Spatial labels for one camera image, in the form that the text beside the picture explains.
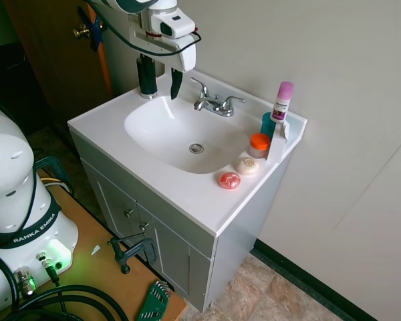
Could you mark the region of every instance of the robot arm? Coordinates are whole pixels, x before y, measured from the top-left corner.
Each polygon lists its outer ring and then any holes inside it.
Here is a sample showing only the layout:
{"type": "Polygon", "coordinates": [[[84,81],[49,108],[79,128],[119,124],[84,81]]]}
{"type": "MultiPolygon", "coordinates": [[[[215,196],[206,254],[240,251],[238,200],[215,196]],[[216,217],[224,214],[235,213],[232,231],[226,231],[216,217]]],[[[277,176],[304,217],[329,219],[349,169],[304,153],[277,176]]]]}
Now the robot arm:
{"type": "Polygon", "coordinates": [[[138,68],[141,93],[146,94],[141,83],[149,83],[148,87],[154,87],[154,84],[152,80],[146,80],[145,75],[140,75],[140,70],[145,71],[147,68],[145,74],[154,74],[151,71],[154,67],[152,60],[157,60],[172,68],[171,96],[175,98],[181,85],[182,73],[193,69],[196,64],[195,45],[178,53],[194,42],[191,33],[196,27],[193,20],[177,7],[177,0],[88,0],[88,2],[107,5],[129,14],[129,42],[142,50],[138,50],[144,64],[138,68]]]}

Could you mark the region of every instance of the faucet handle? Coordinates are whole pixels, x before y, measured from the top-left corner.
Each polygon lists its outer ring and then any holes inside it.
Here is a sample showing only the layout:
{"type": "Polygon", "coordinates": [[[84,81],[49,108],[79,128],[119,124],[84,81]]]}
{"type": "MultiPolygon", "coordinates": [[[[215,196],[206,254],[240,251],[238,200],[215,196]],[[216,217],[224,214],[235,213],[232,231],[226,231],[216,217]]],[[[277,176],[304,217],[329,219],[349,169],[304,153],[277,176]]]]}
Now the faucet handle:
{"type": "Polygon", "coordinates": [[[196,78],[190,77],[190,80],[192,82],[197,82],[198,84],[200,84],[202,86],[202,91],[200,93],[199,98],[205,98],[205,97],[209,97],[209,90],[207,85],[205,85],[203,82],[200,82],[199,80],[197,80],[196,78]]]}
{"type": "Polygon", "coordinates": [[[223,102],[223,105],[221,106],[221,108],[223,110],[232,110],[233,109],[233,105],[232,105],[232,101],[233,100],[238,100],[240,102],[246,102],[245,99],[243,98],[239,98],[239,97],[235,97],[235,96],[229,96],[226,98],[226,100],[223,102]]]}

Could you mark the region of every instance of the white countertop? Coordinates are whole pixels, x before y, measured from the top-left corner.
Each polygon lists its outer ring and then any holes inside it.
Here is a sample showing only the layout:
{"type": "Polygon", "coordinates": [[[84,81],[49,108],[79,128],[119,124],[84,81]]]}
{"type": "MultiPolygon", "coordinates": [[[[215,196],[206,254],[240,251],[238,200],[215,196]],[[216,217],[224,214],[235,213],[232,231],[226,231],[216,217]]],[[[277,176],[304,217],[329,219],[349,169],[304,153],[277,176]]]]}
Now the white countertop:
{"type": "MultiPolygon", "coordinates": [[[[188,81],[191,76],[208,84],[212,93],[220,92],[223,96],[229,94],[228,96],[234,95],[247,99],[243,111],[235,110],[235,115],[232,117],[236,117],[237,114],[239,114],[238,117],[255,117],[259,122],[259,129],[261,116],[271,111],[273,107],[264,100],[194,70],[184,75],[180,90],[180,93],[188,92],[193,102],[197,98],[199,88],[193,89],[193,83],[190,84],[188,81]]],[[[157,82],[158,96],[168,96],[170,88],[168,73],[159,77],[157,82]]],[[[76,134],[106,154],[205,231],[218,237],[279,164],[265,159],[258,160],[260,165],[258,174],[254,177],[240,175],[240,186],[231,191],[221,188],[218,179],[227,171],[236,171],[234,164],[207,174],[189,173],[166,164],[144,150],[125,130],[126,117],[145,103],[146,100],[141,98],[137,88],[70,120],[68,125],[76,134]]],[[[287,121],[291,126],[285,157],[301,140],[307,122],[306,119],[291,112],[287,115],[287,121]]],[[[249,155],[243,152],[240,157],[244,156],[249,155]]]]}

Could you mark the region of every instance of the green tool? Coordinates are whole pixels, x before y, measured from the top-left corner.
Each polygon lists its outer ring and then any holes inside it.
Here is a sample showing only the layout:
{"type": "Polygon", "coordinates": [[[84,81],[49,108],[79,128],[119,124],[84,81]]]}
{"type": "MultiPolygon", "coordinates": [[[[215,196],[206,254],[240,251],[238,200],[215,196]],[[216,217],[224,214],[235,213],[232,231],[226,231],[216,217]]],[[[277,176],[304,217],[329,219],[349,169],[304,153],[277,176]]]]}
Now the green tool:
{"type": "Polygon", "coordinates": [[[150,287],[136,321],[160,321],[165,314],[171,295],[172,291],[166,282],[156,281],[150,287]]]}

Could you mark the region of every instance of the purple cap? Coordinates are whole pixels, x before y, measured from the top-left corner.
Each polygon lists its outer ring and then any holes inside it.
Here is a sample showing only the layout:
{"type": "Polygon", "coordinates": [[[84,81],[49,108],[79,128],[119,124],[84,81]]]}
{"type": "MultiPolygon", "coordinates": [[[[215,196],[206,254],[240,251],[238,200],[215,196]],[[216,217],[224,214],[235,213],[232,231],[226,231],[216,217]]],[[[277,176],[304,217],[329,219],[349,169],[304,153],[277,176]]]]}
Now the purple cap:
{"type": "Polygon", "coordinates": [[[278,98],[288,100],[291,99],[291,95],[293,94],[294,85],[292,82],[282,82],[279,91],[278,98]]]}

